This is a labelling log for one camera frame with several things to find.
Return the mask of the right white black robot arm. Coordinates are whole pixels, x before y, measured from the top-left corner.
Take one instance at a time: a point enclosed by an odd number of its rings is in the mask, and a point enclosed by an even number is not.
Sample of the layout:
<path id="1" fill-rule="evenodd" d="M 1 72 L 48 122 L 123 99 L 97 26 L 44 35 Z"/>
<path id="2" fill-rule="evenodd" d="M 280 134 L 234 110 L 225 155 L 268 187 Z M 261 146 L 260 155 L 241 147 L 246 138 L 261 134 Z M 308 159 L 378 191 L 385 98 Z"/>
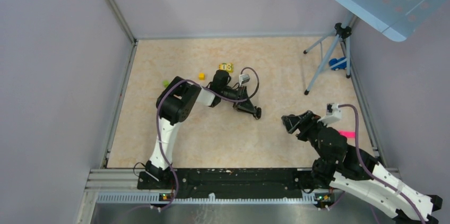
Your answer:
<path id="1" fill-rule="evenodd" d="M 313 162 L 311 181 L 318 188 L 343 190 L 369 204 L 396 223 L 438 223 L 432 213 L 443 200 L 412 189 L 392 175 L 376 158 L 330 126 L 340 121 L 340 110 L 328 110 L 320 117 L 308 110 L 301 115 L 284 115 L 281 120 L 289 134 L 309 142 L 319 158 Z"/>

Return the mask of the black earbud charging case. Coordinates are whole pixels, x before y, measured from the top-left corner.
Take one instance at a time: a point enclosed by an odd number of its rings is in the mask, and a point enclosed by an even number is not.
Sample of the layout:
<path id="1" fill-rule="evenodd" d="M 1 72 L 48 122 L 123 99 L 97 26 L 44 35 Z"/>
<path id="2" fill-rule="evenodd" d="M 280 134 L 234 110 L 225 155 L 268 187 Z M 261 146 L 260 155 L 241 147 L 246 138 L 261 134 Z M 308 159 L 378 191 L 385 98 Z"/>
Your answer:
<path id="1" fill-rule="evenodd" d="M 262 109 L 261 109 L 261 107 L 256 107 L 255 113 L 254 113 L 254 118 L 256 120 L 259 120 L 261 118 L 261 116 L 262 116 Z"/>

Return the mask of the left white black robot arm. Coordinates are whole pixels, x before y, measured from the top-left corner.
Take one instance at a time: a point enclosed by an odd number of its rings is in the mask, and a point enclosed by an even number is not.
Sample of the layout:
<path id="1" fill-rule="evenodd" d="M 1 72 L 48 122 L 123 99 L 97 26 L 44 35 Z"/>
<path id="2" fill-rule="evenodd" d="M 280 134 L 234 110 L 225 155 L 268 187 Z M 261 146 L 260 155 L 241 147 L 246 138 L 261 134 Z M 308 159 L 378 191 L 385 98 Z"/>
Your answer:
<path id="1" fill-rule="evenodd" d="M 256 78 L 256 88 L 252 94 L 247 92 L 246 84 L 250 81 L 248 74 L 241 72 L 234 86 L 229 86 L 230 81 L 231 76 L 226 70 L 217 70 L 213 80 L 205 87 L 176 76 L 158 97 L 155 105 L 157 139 L 144 171 L 156 188 L 165 188 L 170 182 L 169 171 L 177 134 L 195 104 L 213 108 L 225 100 L 233 104 L 234 110 L 251 114 L 255 119 L 261 118 L 261 108 L 251 102 L 259 90 L 259 77 Z"/>

